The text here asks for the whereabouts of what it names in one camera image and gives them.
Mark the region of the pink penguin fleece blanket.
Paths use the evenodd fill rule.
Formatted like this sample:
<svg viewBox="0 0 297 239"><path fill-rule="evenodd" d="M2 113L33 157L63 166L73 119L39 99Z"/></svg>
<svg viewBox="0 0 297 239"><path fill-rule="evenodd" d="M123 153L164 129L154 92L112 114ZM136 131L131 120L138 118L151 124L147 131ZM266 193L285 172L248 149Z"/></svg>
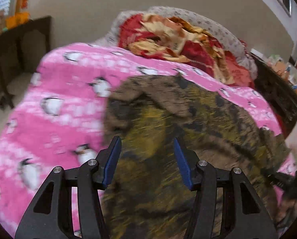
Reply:
<svg viewBox="0 0 297 239"><path fill-rule="evenodd" d="M46 54L0 134L0 223L14 236L37 189L55 166L75 168L102 148L107 97L138 75L176 75L244 108L258 127L281 133L267 101L192 66L146 59L111 46L74 43Z"/></svg>

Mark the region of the dark carved wooden headboard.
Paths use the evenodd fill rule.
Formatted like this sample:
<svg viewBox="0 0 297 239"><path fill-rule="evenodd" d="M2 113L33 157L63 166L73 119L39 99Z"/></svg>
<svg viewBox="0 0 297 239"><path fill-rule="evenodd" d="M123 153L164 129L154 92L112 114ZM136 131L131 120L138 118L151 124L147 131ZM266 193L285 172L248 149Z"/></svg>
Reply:
<svg viewBox="0 0 297 239"><path fill-rule="evenodd" d="M276 72L257 56L252 56L257 66L256 90L273 109L284 137L287 137L297 121L297 94Z"/></svg>

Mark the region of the brown yellow patterned garment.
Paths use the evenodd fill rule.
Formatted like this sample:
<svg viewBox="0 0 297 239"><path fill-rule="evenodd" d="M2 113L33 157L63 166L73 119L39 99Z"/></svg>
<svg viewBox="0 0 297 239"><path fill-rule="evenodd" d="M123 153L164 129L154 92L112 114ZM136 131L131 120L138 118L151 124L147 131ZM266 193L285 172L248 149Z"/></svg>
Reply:
<svg viewBox="0 0 297 239"><path fill-rule="evenodd" d="M111 238L297 238L290 150L242 107L180 75L127 78L108 97L120 149L101 200Z"/></svg>

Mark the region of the red gold crumpled quilt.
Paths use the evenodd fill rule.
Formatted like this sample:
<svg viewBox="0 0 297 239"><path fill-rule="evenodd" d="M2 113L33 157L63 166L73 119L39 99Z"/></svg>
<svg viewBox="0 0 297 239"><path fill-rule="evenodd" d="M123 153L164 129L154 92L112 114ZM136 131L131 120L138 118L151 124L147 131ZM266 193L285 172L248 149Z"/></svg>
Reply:
<svg viewBox="0 0 297 239"><path fill-rule="evenodd" d="M120 26L118 46L148 59L188 64L228 86L254 87L249 71L217 38L178 17L133 15Z"/></svg>

